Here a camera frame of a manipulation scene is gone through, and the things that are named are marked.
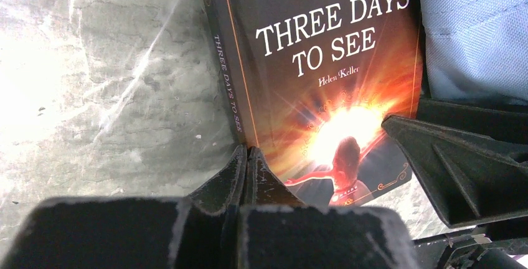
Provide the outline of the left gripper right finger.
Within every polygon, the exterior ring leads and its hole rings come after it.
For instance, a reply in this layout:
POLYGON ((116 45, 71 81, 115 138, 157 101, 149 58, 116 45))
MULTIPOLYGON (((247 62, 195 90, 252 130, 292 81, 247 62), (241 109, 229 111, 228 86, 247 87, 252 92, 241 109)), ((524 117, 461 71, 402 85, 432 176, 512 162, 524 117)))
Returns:
POLYGON ((313 207, 248 156, 246 204, 238 214, 239 268, 418 268, 402 218, 383 207, 313 207))

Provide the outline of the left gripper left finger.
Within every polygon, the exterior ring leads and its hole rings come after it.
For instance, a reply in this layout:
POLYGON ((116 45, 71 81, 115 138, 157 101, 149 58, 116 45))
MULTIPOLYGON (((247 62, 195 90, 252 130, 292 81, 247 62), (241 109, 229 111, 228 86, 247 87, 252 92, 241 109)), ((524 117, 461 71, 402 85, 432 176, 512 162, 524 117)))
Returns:
POLYGON ((53 197, 25 220, 2 268, 227 268, 247 149, 184 197, 53 197))

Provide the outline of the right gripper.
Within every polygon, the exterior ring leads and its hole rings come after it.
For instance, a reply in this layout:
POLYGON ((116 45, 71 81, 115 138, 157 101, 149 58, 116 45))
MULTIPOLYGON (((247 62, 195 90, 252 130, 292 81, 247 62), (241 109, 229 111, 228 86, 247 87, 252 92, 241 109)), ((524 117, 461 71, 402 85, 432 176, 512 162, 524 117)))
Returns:
POLYGON ((414 240, 421 268, 525 267, 526 144, 401 116, 388 117, 382 128, 440 220, 449 228, 478 225, 414 240))

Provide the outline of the blue backpack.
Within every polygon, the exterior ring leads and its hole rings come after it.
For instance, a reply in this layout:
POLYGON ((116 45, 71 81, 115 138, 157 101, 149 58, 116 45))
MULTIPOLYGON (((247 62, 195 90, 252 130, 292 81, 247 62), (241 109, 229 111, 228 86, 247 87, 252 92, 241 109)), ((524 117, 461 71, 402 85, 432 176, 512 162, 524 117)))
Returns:
POLYGON ((430 94, 527 104, 527 0, 420 0, 430 94))

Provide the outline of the dark cover book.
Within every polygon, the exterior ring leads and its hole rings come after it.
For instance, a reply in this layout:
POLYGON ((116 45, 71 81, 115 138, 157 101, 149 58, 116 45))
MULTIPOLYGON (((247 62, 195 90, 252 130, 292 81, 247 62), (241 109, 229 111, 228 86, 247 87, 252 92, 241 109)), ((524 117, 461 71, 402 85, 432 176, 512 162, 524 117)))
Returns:
POLYGON ((203 0, 239 140, 308 204, 361 205, 412 178, 382 129, 413 118, 419 0, 203 0))

